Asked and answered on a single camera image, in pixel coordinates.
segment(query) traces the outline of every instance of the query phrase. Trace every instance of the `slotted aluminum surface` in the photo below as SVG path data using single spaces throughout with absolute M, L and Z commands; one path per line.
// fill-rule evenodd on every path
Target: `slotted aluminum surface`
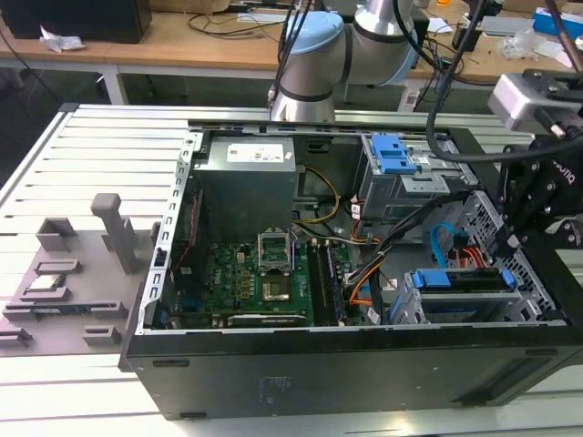
M 266 117 L 263 109 L 206 107 L 81 106 L 59 113 L 0 191 L 0 309 L 38 250 L 34 234 L 43 218 L 65 216 L 76 229 L 102 229 L 89 205 L 95 193 L 111 190 L 123 199 L 121 212 L 134 228 L 149 229 L 163 215 L 189 118 Z M 421 114 L 339 111 L 337 120 L 425 124 Z M 438 125 L 468 127 L 487 152 L 530 142 L 490 116 L 442 115 Z M 563 258 L 583 278 L 582 256 L 564 252 Z M 117 364 L 117 355 L 0 360 L 0 434 L 583 435 L 583 366 L 561 371 L 501 408 L 167 422 L 136 375 L 121 373 Z

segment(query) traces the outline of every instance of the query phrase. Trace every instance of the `ram slot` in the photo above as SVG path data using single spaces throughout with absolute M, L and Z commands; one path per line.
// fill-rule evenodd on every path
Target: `ram slot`
M 332 305 L 334 307 L 334 313 L 336 315 L 336 323 L 344 321 L 344 304 L 343 304 L 343 294 L 340 290 L 340 284 L 338 283 L 338 279 L 336 278 L 336 260 L 332 254 L 332 248 L 330 246 L 326 246 L 325 248 L 325 262 L 327 270 L 327 279 L 330 284 L 331 293 L 329 294 L 329 300 L 332 301 Z
M 309 242 L 307 254 L 314 326 L 335 325 L 334 308 L 327 299 L 330 296 L 330 285 L 326 280 L 327 263 L 322 263 L 325 257 L 321 256 L 318 243 Z

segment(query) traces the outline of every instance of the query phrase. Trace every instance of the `workbench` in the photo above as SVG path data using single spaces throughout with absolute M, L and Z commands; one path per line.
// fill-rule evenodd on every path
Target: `workbench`
M 468 6 L 462 0 L 452 0 L 449 6 L 440 6 L 432 0 L 427 11 L 429 16 L 442 17 L 455 25 Z M 191 14 L 154 13 L 152 24 L 140 44 L 114 44 L 87 41 L 87 48 L 58 54 L 49 51 L 37 40 L 14 39 L 4 28 L 13 49 L 34 69 L 86 71 L 103 75 L 109 98 L 114 105 L 128 102 L 122 74 L 163 75 L 163 76 L 211 76 L 273 79 L 278 66 L 277 44 L 267 36 L 239 41 L 226 41 L 203 35 L 189 28 Z M 501 16 L 525 17 L 524 14 L 503 11 Z M 216 15 L 214 19 L 223 21 L 231 15 Z M 230 31 L 255 25 L 232 20 L 225 25 L 210 25 L 208 30 Z M 280 25 L 264 28 L 276 40 L 281 32 Z M 453 33 L 436 36 L 437 41 L 451 46 Z M 465 55 L 463 76 L 473 81 L 496 81 L 502 73 L 522 73 L 527 68 L 566 71 L 559 62 L 541 56 L 532 59 L 504 60 L 497 53 L 500 38 L 482 36 L 473 53 Z M 443 49 L 443 56 L 450 56 Z M 14 57 L 3 41 L 0 41 L 0 67 L 22 68 L 22 63 Z M 416 96 L 433 69 L 424 61 L 409 73 L 399 110 L 412 111 Z M 454 82 L 454 87 L 484 89 L 482 86 L 468 86 Z
M 35 233 L 45 217 L 68 217 L 77 230 L 101 230 L 103 222 L 92 216 L 91 200 L 98 192 L 117 192 L 123 200 L 121 214 L 131 217 L 134 229 L 149 229 L 161 219 L 170 195 L 189 118 L 268 117 L 265 109 L 211 107 L 83 105 L 69 110 L 55 116 L 0 190 L 0 308 L 14 294 L 39 248 Z M 424 127 L 426 115 L 338 111 L 336 119 Z M 442 114 L 437 126 L 469 128 L 487 152 L 532 139 L 510 132 L 491 116 Z M 564 252 L 563 259 L 580 277 L 583 255 Z M 118 370 L 118 358 L 113 354 L 0 359 L 0 435 L 77 435 L 83 430 L 83 435 L 100 437 L 122 432 L 164 437 L 483 432 L 479 435 L 484 437 L 527 430 L 519 435 L 555 437 L 583 430 L 583 366 L 564 369 L 499 408 L 167 422 L 136 374 Z

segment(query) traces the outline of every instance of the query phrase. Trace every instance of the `green circuit board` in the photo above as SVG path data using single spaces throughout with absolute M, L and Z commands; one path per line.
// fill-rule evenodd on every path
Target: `green circuit board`
M 262 258 L 282 260 L 285 245 L 263 246 Z M 279 271 L 261 274 L 257 244 L 214 244 L 206 268 L 206 281 L 201 293 L 182 290 L 174 313 L 180 315 L 180 327 L 197 329 L 213 325 L 219 314 L 292 314 L 305 317 L 313 326 L 312 294 L 306 244 L 296 243 L 291 249 L 293 270 L 289 276 Z M 334 249 L 339 278 L 350 267 L 347 248 Z

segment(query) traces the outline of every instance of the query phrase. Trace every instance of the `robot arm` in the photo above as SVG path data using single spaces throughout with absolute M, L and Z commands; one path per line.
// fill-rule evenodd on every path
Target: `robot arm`
M 411 32 L 413 0 L 398 1 Z M 368 0 L 353 25 L 337 14 L 309 12 L 282 66 L 271 119 L 333 122 L 335 85 L 388 85 L 404 78 L 413 63 L 414 50 L 394 20 L 393 0 Z
M 536 135 L 529 150 L 583 138 L 583 86 L 579 74 L 527 70 L 503 75 L 489 106 L 513 130 Z M 517 151 L 506 147 L 507 152 Z M 497 207 L 504 226 L 490 241 L 491 253 L 505 256 L 522 245 L 551 249 L 583 247 L 583 154 L 580 150 L 503 164 Z

